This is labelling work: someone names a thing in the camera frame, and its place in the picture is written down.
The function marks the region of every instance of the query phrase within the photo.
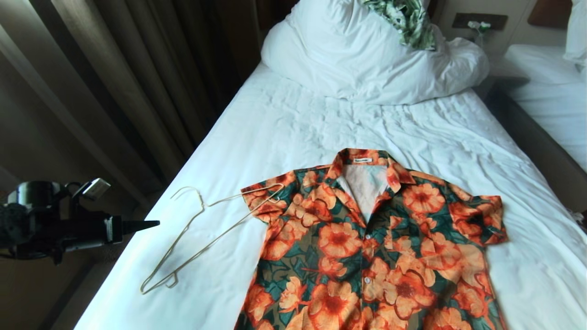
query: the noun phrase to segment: white bed sheet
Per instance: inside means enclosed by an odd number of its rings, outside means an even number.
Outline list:
[[[512,45],[505,58],[530,77],[506,89],[565,151],[587,171],[587,86],[563,47]]]
[[[233,329],[257,264],[265,224],[250,218],[179,272],[172,289],[139,286],[207,201],[288,170],[328,164],[345,147],[387,150],[410,169],[474,194],[501,195],[510,242],[488,249],[490,275],[511,329],[581,329],[587,322],[587,240],[544,178],[465,92],[414,106],[319,97],[263,64],[247,80],[148,220],[129,242],[76,329]],[[248,212],[241,198],[198,217],[158,278]]]

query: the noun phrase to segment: short-sleeved shirt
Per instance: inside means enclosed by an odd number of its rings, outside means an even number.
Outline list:
[[[484,251],[499,196],[344,149],[244,188],[267,233],[236,329],[505,329]]]

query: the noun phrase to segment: gold wire hanger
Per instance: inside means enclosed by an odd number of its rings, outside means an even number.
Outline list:
[[[188,260],[186,260],[183,264],[181,264],[179,267],[177,267],[176,269],[172,270],[169,274],[167,274],[167,276],[165,276],[163,279],[161,279],[159,282],[155,283],[152,287],[150,287],[149,289],[145,290],[145,287],[147,286],[147,284],[153,279],[153,277],[155,276],[155,274],[157,274],[157,272],[159,271],[159,269],[161,268],[161,266],[163,266],[163,264],[167,261],[167,259],[171,256],[171,254],[173,253],[173,249],[175,249],[177,243],[179,242],[179,240],[181,239],[181,237],[183,236],[183,234],[185,234],[185,232],[187,232],[187,230],[190,228],[190,224],[192,223],[192,221],[194,221],[194,219],[200,215],[201,213],[204,212],[204,210],[207,207],[212,207],[218,203],[221,203],[223,201],[227,201],[230,200],[234,197],[238,197],[238,196],[243,196],[246,194],[250,194],[250,193],[254,193],[256,191],[262,191],[262,190],[267,190],[267,189],[271,189],[275,186],[280,186],[279,189],[277,189],[276,192],[274,192],[273,194],[271,194],[271,196],[269,196],[266,200],[264,200],[261,204],[257,205],[255,208],[253,208],[247,215],[245,215],[242,219],[238,220],[237,223],[235,223],[234,225],[232,225],[229,229],[227,229],[226,231],[224,231],[222,234],[220,234],[218,237],[216,237],[215,239],[213,239],[210,243],[208,243],[205,247],[203,247],[201,250],[199,250],[198,252],[196,252],[196,254],[192,255]],[[140,291],[141,293],[147,294],[149,293],[151,290],[160,287],[161,285],[163,285],[165,282],[167,282],[170,278],[173,277],[173,283],[168,285],[166,284],[167,288],[172,288],[175,287],[177,285],[177,283],[179,283],[179,280],[177,278],[177,273],[184,268],[187,264],[189,264],[190,262],[194,261],[197,257],[199,257],[202,253],[204,253],[204,251],[208,250],[214,243],[216,243],[216,241],[218,241],[222,236],[224,236],[226,233],[228,233],[229,231],[231,231],[232,229],[234,229],[236,226],[240,225],[249,215],[251,215],[253,212],[255,212],[258,208],[260,208],[263,204],[265,204],[266,202],[271,202],[271,203],[277,203],[279,202],[281,199],[279,198],[279,196],[277,197],[277,199],[275,201],[271,200],[275,195],[278,194],[278,192],[280,192],[281,190],[283,190],[285,188],[285,185],[282,183],[276,183],[276,184],[272,184],[269,187],[265,187],[265,188],[259,188],[259,189],[255,189],[255,190],[250,190],[250,191],[246,191],[244,193],[241,194],[236,194],[234,196],[230,196],[224,199],[221,199],[219,201],[215,201],[214,203],[208,205],[204,202],[204,199],[202,198],[202,195],[200,194],[200,192],[198,191],[198,189],[196,189],[195,187],[190,187],[190,186],[186,186],[186,187],[182,187],[179,188],[175,194],[173,194],[173,196],[170,197],[170,199],[173,199],[173,197],[175,197],[180,191],[186,189],[186,188],[190,188],[195,190],[195,192],[198,194],[198,197],[200,198],[200,204],[202,206],[202,209],[196,213],[187,223],[187,225],[185,225],[184,229],[181,231],[181,233],[177,236],[175,242],[173,242],[173,244],[171,245],[171,247],[169,247],[169,249],[167,250],[167,252],[163,255],[163,258],[161,258],[161,261],[159,261],[159,263],[157,264],[157,266],[155,267],[155,269],[153,270],[153,272],[151,273],[151,275],[149,275],[149,277],[147,277],[146,280],[144,280],[143,285],[141,285]]]

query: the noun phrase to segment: green patterned pillowcase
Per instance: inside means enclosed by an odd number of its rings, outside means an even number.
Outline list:
[[[360,0],[395,27],[402,45],[436,50],[434,31],[420,0]]]

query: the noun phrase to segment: headboard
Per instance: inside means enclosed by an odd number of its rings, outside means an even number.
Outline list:
[[[528,24],[547,28],[566,29],[571,16],[571,0],[537,0]]]
[[[272,28],[276,23],[282,21],[289,14],[299,0],[256,0],[257,20],[259,30],[265,31]],[[444,6],[445,0],[431,0],[428,5],[428,15],[432,18],[438,17]]]

